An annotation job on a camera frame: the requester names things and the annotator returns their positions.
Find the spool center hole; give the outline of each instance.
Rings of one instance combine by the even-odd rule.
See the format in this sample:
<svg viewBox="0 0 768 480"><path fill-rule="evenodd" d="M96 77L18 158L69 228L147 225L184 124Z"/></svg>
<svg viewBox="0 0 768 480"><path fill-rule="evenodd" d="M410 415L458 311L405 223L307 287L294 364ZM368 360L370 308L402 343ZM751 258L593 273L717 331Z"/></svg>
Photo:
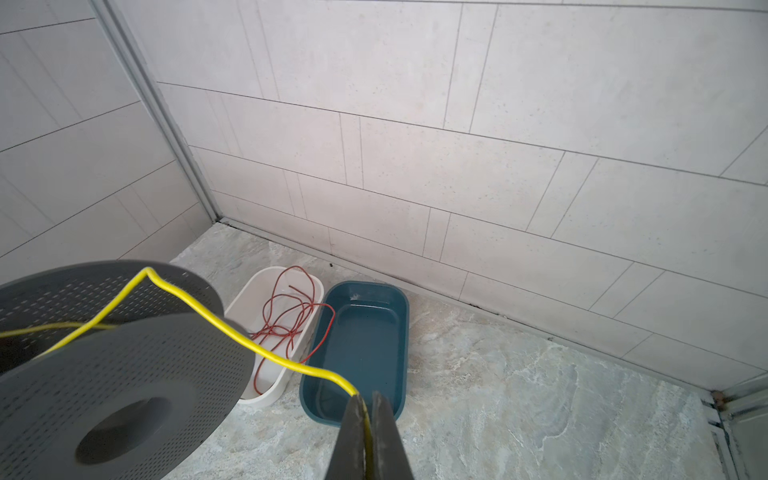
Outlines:
<svg viewBox="0 0 768 480"><path fill-rule="evenodd" d="M149 439L168 418L170 402L161 397L140 400L99 422L78 444L75 459L85 465L109 462Z"/></svg>

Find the marble floor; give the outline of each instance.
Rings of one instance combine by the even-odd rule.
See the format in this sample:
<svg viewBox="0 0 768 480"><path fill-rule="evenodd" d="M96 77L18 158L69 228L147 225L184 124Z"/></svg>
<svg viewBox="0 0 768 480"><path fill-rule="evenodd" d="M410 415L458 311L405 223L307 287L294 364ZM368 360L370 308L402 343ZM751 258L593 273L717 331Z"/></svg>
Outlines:
<svg viewBox="0 0 768 480"><path fill-rule="evenodd" d="M221 223L172 263L228 305L265 266L301 265L328 290L371 280ZM723 478L699 396L406 292L408 395L397 422L417 479ZM313 422L298 375L266 409L236 406L166 478L323 478L338 430Z"/></svg>

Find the wall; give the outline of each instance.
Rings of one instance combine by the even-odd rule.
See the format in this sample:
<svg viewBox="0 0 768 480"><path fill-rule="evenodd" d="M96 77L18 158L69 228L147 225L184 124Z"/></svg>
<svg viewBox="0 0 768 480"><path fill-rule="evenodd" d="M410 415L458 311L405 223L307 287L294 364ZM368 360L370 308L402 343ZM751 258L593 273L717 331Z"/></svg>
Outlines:
<svg viewBox="0 0 768 480"><path fill-rule="evenodd" d="M709 389L768 369L768 13L118 4L228 217Z"/></svg>
<svg viewBox="0 0 768 480"><path fill-rule="evenodd" d="M0 5L0 283L210 225L87 0Z"/></svg>

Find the red wire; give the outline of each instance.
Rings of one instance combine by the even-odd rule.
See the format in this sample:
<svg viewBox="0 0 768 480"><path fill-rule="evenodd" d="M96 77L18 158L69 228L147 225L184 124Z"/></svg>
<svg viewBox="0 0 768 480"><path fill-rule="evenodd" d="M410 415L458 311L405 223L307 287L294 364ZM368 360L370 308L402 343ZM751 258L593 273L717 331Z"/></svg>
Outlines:
<svg viewBox="0 0 768 480"><path fill-rule="evenodd" d="M280 282L280 278L287 272L288 270L292 269L298 269L301 270L305 275L306 278L309 279L310 283L312 284L312 296L307 295L306 293L302 292L301 290L297 289L293 285L289 285L288 287L297 291L300 295L304 296L307 300L302 300L298 296L289 295L288 293L278 293L275 294L277 291L277 284ZM275 280L275 286L272 288L272 296L264 303L264 305L261 307L261 316L264 320L264 326L258 331L250 334L250 338L255 342L259 339L259 337L262 337L261 340L259 340L259 345L261 345L264 340L269 338L270 336L276 336L280 337L280 341L270 349L271 352L274 352L277 347L283 344L283 342L288 339L288 343L286 344L286 354L285 358L288 357L288 352L293 348L293 341L296 338L296 336L300 335L301 332L303 332L303 329L301 328L304 323L312 316L312 313L315 310L316 306L327 306L331 309L331 312L333 312L333 315L331 316L330 322L328 322L328 328L326 328L326 333L323 335L323 339L320 340L320 343L317 344L317 346L310 352L309 355L306 356L304 360L302 360L300 363L304 363L307 360L310 359L312 355L320 348L320 346L326 341L326 338L328 337L328 332L331 330L331 325L333 325L333 320L336 318L336 311L333 309L332 306L328 305L327 303L316 303L315 302L315 283L312 281L312 277L304 270L301 266L294 265L289 266L285 270L283 270L280 275L277 276L277 280ZM275 299L279 298L281 296L294 299L298 303L292 307L290 307L287 310L284 310L280 315L275 318L274 321L272 321L272 314L274 313L274 303ZM266 308L269 306L270 311L269 314L266 312ZM293 326L291 328L286 328L285 326L278 325L277 323L280 321L280 318L283 317L286 313L301 308L299 311L299 315L296 316L296 321L293 322ZM256 387L256 380L259 378L259 371L261 370L261 366L264 364L264 358L262 357L261 362L259 362L259 366L256 367L256 373L253 374L253 389L256 390L256 393L259 395L262 394L262 392L259 391L258 387Z"/></svg>

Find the perforated surface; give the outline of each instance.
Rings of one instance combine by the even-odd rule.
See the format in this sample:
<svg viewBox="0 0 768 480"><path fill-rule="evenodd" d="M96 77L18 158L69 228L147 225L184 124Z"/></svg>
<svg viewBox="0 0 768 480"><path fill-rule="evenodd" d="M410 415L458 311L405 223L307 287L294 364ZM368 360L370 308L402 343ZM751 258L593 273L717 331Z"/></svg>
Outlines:
<svg viewBox="0 0 768 480"><path fill-rule="evenodd" d="M251 351L195 313L138 320L33 359L0 376L0 478L161 478L221 423L252 367ZM150 398L172 406L152 436L109 462L76 460L99 422Z"/></svg>
<svg viewBox="0 0 768 480"><path fill-rule="evenodd" d="M216 290L194 273L166 263L113 260L49 270L0 286L0 331L88 321L145 266L152 266L165 280L186 290L212 312L223 315ZM191 311L178 298L144 280L104 323L120 325ZM50 329L0 340L0 372L33 358L70 332L69 329Z"/></svg>

